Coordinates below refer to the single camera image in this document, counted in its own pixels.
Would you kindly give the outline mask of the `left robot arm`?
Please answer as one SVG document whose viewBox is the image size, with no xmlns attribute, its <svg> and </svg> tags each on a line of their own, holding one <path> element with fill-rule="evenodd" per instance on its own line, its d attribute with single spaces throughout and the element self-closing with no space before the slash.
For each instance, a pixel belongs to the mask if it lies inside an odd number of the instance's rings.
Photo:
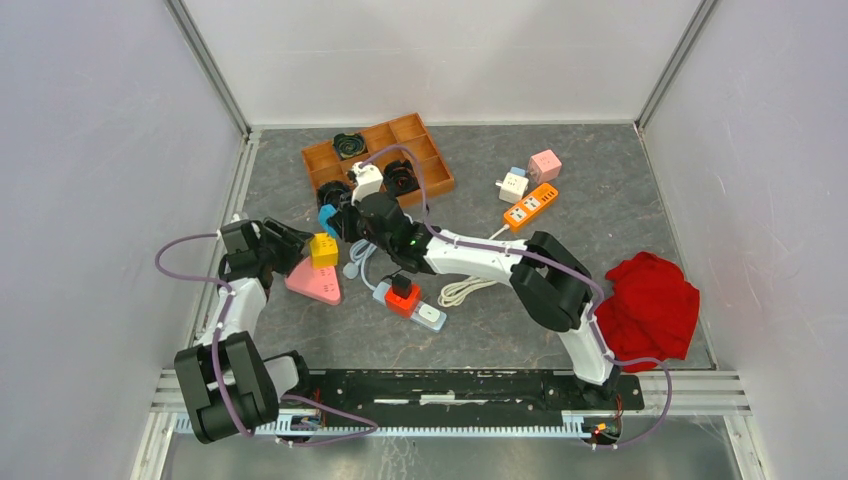
<svg viewBox="0 0 848 480">
<path fill-rule="evenodd" d="M 209 279 L 217 287 L 213 320 L 174 359 L 193 433 L 203 444 L 252 436 L 277 420 L 280 399 L 297 408 L 314 394 L 314 381 L 297 351 L 263 358 L 253 340 L 275 276 L 288 277 L 305 260 L 313 234 L 270 217 L 236 216 L 212 236 L 224 245 Z"/>
</svg>

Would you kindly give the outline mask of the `blue square plug adapter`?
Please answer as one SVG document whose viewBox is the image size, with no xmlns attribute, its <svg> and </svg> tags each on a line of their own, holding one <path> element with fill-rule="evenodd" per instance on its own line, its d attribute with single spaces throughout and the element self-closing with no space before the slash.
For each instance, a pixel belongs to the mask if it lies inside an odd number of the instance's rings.
<svg viewBox="0 0 848 480">
<path fill-rule="evenodd" d="M 339 240 L 339 233 L 331 225 L 330 220 L 337 214 L 337 208 L 332 204 L 325 204 L 319 208 L 318 220 L 324 231 L 335 240 Z"/>
</svg>

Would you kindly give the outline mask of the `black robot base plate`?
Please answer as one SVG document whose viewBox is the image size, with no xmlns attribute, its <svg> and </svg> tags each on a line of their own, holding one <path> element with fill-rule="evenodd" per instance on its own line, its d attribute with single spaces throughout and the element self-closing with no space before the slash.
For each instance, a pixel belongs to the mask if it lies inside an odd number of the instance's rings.
<svg viewBox="0 0 848 480">
<path fill-rule="evenodd" d="M 565 412 L 638 411 L 639 379 L 596 386 L 552 369 L 306 370 L 282 404 L 302 396 L 333 408 L 324 427 L 554 427 Z"/>
</svg>

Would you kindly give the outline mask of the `yellow cube socket adapter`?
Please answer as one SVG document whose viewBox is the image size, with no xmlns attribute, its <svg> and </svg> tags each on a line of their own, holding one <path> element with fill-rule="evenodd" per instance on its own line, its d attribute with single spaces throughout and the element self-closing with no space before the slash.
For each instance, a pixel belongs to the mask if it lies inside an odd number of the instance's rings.
<svg viewBox="0 0 848 480">
<path fill-rule="evenodd" d="M 316 233 L 309 243 L 310 260 L 314 269 L 335 267 L 339 261 L 336 239 L 328 233 Z"/>
</svg>

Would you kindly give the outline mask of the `red cube socket adapter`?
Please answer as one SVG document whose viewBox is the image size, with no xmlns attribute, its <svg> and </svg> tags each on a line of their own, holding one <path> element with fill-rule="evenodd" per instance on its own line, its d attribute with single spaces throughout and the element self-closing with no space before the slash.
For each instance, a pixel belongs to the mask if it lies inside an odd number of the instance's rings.
<svg viewBox="0 0 848 480">
<path fill-rule="evenodd" d="M 392 287 L 384 295 L 387 308 L 403 318 L 411 318 L 421 302 L 421 289 L 418 285 L 411 286 L 407 297 L 396 294 Z"/>
</svg>

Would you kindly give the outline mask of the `light blue power strip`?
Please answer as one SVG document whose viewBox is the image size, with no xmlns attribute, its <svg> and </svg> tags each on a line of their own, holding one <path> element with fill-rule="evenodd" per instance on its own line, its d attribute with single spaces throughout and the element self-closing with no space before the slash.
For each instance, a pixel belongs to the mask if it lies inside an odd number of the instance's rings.
<svg viewBox="0 0 848 480">
<path fill-rule="evenodd" d="M 389 290 L 389 287 L 391 287 L 390 283 L 381 282 L 375 287 L 372 292 L 372 298 L 379 304 L 385 306 L 386 308 L 387 306 L 384 300 L 384 295 Z M 419 303 L 412 317 L 404 319 L 410 320 L 413 323 L 416 323 L 419 326 L 422 326 L 430 331 L 440 332 L 447 320 L 447 314 L 444 311 L 424 302 L 422 300 L 421 295 L 421 302 Z"/>
</svg>

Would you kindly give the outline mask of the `black power adapter plug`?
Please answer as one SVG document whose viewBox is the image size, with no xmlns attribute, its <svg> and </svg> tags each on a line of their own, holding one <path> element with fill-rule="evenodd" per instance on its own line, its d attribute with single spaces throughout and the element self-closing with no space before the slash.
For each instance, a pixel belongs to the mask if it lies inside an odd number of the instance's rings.
<svg viewBox="0 0 848 480">
<path fill-rule="evenodd" d="M 408 299 L 413 291 L 413 283 L 410 278 L 395 274 L 391 278 L 391 292 L 400 299 Z"/>
</svg>

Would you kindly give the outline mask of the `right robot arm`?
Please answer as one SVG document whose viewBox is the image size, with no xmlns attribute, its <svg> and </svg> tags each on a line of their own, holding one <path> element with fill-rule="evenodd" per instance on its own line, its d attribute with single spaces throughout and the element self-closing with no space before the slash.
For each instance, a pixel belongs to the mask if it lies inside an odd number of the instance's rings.
<svg viewBox="0 0 848 480">
<path fill-rule="evenodd" d="M 410 274 L 480 277 L 512 288 L 530 318 L 558 334 L 579 378 L 580 400 L 602 408 L 618 393 L 614 356 L 596 324 L 602 288 L 558 240 L 543 231 L 526 240 L 496 241 L 413 221 L 397 200 L 378 192 L 349 194 L 319 209 L 325 229 L 341 240 L 366 240 Z"/>
</svg>

